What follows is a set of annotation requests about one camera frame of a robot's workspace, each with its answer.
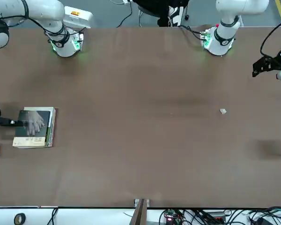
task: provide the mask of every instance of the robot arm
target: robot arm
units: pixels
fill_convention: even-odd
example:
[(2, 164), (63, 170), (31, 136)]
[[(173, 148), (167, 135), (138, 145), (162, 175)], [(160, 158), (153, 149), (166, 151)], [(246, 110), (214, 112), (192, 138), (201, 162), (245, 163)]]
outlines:
[(256, 77), (262, 72), (268, 72), (272, 70), (279, 70), (276, 75), (278, 80), (281, 80), (281, 51), (277, 54), (276, 57), (263, 56), (258, 61), (253, 64), (253, 73), (252, 76)]
[(213, 55), (224, 55), (232, 47), (234, 36), (240, 27), (239, 15), (263, 13), (269, 0), (216, 0), (221, 15), (218, 27), (212, 27), (201, 36), (203, 47)]
[(0, 48), (8, 44), (8, 28), (15, 21), (18, 25), (31, 19), (45, 30), (59, 56), (72, 56), (81, 50), (83, 35), (65, 26), (64, 17), (65, 8), (58, 0), (0, 0)]

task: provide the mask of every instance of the book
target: book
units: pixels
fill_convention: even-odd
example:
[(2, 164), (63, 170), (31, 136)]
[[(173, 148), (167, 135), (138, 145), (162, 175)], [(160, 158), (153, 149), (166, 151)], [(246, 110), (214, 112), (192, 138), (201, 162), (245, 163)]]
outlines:
[(45, 147), (52, 147), (53, 146), (55, 115), (56, 115), (55, 108), (54, 107), (24, 107), (24, 110), (49, 111), (50, 112), (50, 118), (49, 118), (49, 123), (48, 123), (48, 129), (47, 129), (47, 135), (46, 135), (46, 146)]
[[(16, 127), (13, 146), (18, 148), (37, 148), (46, 146), (47, 131), (49, 126), (50, 111), (21, 110), (18, 120), (24, 122), (23, 127)], [(38, 132), (33, 124), (42, 124)]]

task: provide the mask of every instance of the chair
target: chair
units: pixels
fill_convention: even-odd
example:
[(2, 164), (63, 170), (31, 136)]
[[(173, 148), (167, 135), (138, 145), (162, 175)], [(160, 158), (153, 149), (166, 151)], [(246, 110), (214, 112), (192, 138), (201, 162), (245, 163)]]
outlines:
[[(146, 9), (143, 8), (143, 7), (138, 6), (138, 9), (139, 9), (139, 27), (142, 27), (142, 25), (141, 25), (141, 16), (143, 15), (143, 13), (144, 13), (144, 14), (147, 14), (147, 15), (150, 15), (150, 16), (153, 16), (153, 17), (157, 17), (157, 18), (160, 17), (159, 15), (154, 14), (154, 13), (151, 13), (150, 11), (146, 10)], [(185, 19), (185, 20), (188, 20), (188, 19), (189, 19), (189, 15), (188, 15), (187, 12), (188, 12), (188, 5), (187, 5), (186, 8), (185, 8), (185, 16), (184, 16), (184, 19)]]

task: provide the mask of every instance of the table surface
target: table surface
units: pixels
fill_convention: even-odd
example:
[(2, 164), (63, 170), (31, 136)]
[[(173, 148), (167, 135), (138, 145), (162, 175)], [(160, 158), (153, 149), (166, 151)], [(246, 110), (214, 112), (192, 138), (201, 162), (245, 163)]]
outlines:
[[(53, 148), (13, 148), (0, 127), (0, 206), (281, 205), (281, 81), (251, 77), (270, 30), (242, 28), (216, 57), (180, 29), (93, 29), (68, 59), (41, 30), (11, 30), (2, 116), (58, 115)], [(281, 28), (265, 52), (280, 49)]]

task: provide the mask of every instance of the floor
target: floor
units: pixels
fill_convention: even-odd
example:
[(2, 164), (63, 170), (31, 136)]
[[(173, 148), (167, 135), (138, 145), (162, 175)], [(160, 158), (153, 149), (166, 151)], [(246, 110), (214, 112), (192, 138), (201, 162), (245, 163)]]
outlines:
[[(60, 0), (65, 6), (90, 11), (94, 14), (98, 27), (117, 27), (122, 19), (130, 14), (129, 5), (116, 5), (110, 0)], [(260, 15), (243, 15), (244, 26), (276, 26), (281, 22), (281, 12), (277, 5), (281, 0), (270, 0), (267, 10)], [(138, 9), (136, 3), (132, 3), (133, 13), (123, 22), (122, 26), (138, 26)], [(215, 0), (190, 0), (188, 21), (183, 21), (184, 25), (200, 26), (203, 24), (216, 24), (220, 21), (220, 16), (215, 9)], [(157, 18), (143, 15), (141, 17), (142, 26), (157, 26)], [(31, 22), (24, 23), (23, 27), (32, 27)]]

